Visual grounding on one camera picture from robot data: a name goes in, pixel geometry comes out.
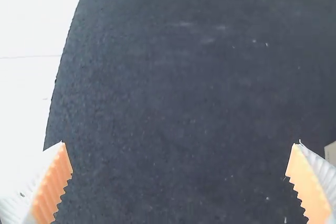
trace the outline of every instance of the black cloth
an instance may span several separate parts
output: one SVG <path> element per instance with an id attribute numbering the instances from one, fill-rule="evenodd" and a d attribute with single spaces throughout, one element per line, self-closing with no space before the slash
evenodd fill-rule
<path id="1" fill-rule="evenodd" d="M 56 223 L 306 223 L 291 145 L 336 137 L 336 0 L 80 0 L 45 147 Z"/>

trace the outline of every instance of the white surface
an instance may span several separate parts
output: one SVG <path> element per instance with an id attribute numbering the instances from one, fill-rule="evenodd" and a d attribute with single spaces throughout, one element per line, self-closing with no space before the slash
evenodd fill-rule
<path id="1" fill-rule="evenodd" d="M 43 150 L 55 78 L 78 2 L 0 0 L 0 164 Z"/>
<path id="2" fill-rule="evenodd" d="M 0 58 L 61 55 L 79 0 L 0 0 Z"/>

